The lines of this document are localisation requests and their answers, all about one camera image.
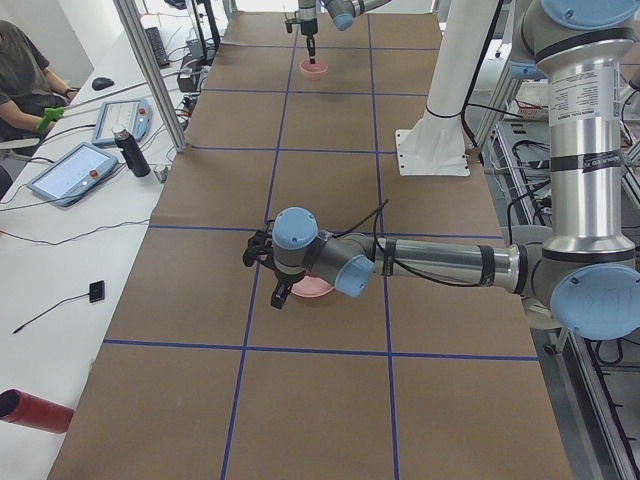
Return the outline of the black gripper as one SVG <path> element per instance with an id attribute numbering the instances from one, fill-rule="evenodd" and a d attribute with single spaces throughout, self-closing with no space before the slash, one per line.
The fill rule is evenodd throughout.
<path id="1" fill-rule="evenodd" d="M 277 279 L 277 284 L 271 294 L 270 304 L 273 308 L 283 308 L 291 293 L 293 284 L 298 283 L 305 277 L 306 270 L 300 267 L 293 269 L 285 268 L 282 270 L 274 264 L 273 271 Z"/>
<path id="2" fill-rule="evenodd" d="M 318 22 L 316 18 L 310 20 L 301 20 L 299 22 L 301 33 L 306 36 L 306 46 L 308 51 L 309 63 L 316 63 L 316 44 L 314 35 L 318 34 Z"/>

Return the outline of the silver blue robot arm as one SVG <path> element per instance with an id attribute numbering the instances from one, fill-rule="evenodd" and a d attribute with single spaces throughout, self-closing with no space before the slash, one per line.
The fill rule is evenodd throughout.
<path id="1" fill-rule="evenodd" d="M 344 31 L 351 27 L 356 17 L 384 6 L 389 2 L 390 0 L 299 0 L 298 9 L 294 12 L 294 17 L 286 21 L 287 30 L 291 30 L 291 24 L 297 24 L 300 26 L 300 31 L 306 40 L 309 62 L 311 65 L 315 65 L 315 36 L 318 34 L 317 17 L 319 4 L 326 9 L 336 28 L 339 31 Z"/>
<path id="2" fill-rule="evenodd" d="M 268 260 L 282 307 L 313 275 L 345 295 L 374 274 L 414 275 L 454 287 L 499 286 L 548 308 L 554 322 L 591 340 L 639 326 L 635 247 L 621 227 L 618 66 L 634 40 L 635 1 L 521 1 L 514 27 L 518 64 L 548 81 L 552 225 L 539 245 L 505 249 L 335 235 L 306 209 L 280 212 Z"/>

